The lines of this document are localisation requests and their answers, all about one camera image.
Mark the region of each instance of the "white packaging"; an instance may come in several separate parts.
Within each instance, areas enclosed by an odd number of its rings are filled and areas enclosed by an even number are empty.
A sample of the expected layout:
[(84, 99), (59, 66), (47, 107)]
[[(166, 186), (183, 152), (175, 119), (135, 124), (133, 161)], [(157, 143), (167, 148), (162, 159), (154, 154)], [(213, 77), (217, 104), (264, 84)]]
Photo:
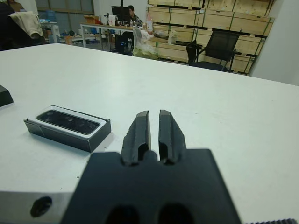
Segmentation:
[(116, 15), (109, 15), (109, 26), (115, 26)]

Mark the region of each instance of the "desk leg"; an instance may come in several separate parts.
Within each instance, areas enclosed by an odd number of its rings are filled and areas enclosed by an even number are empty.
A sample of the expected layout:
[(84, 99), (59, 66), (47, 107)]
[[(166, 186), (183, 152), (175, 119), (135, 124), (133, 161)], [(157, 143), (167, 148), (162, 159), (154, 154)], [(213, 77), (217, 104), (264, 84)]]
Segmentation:
[(99, 29), (99, 34), (100, 34), (100, 41), (101, 41), (101, 46), (102, 46), (102, 50), (104, 50), (103, 48), (103, 39), (102, 39), (102, 29)]
[(111, 51), (111, 44), (110, 44), (110, 30), (108, 30), (108, 42), (109, 42), (109, 49)]
[(53, 37), (54, 43), (57, 43), (57, 36), (54, 31), (54, 25), (51, 25), (51, 32), (52, 32), (52, 37)]
[(83, 47), (86, 48), (85, 32), (84, 32), (84, 30), (83, 30), (83, 26), (82, 26), (82, 24), (81, 24), (80, 26), (81, 26), (81, 30), (82, 30)]

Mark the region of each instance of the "camera box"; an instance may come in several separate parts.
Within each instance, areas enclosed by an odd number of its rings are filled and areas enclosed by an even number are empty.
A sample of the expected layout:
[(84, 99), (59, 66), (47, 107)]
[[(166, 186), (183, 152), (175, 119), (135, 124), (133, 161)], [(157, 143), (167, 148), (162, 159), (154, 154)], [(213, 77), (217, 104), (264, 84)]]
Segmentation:
[(109, 119), (50, 106), (24, 120), (30, 133), (93, 152), (111, 133)]

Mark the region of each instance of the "table surface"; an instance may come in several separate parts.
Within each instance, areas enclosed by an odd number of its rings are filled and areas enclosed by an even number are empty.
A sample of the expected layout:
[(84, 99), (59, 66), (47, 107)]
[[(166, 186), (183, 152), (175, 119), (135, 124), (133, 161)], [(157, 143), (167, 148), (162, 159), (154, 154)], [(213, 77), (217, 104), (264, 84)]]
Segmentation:
[(0, 108), (0, 190), (75, 189), (89, 154), (29, 134), (23, 120), (43, 108), (111, 119), (96, 152), (120, 152), (144, 110), (158, 152), (166, 109), (188, 148), (212, 150), (244, 222), (299, 219), (299, 87), (62, 44), (0, 55), (0, 84), (14, 99)]
[(128, 31), (132, 31), (134, 27), (126, 27), (126, 26), (109, 26), (109, 25), (100, 25), (100, 24), (90, 24), (83, 22), (81, 23), (82, 25), (88, 25), (88, 26), (93, 26), (93, 27), (99, 27), (99, 28), (107, 28), (107, 29), (124, 29)]

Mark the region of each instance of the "bottle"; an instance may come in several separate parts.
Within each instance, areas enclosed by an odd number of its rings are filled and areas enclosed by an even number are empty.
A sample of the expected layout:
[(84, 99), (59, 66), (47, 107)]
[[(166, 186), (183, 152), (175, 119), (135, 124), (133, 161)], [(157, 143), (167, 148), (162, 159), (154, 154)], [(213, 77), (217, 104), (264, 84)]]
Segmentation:
[(148, 13), (147, 17), (146, 17), (146, 26), (147, 26), (147, 30), (149, 34), (153, 33), (153, 20), (150, 16), (150, 13)]

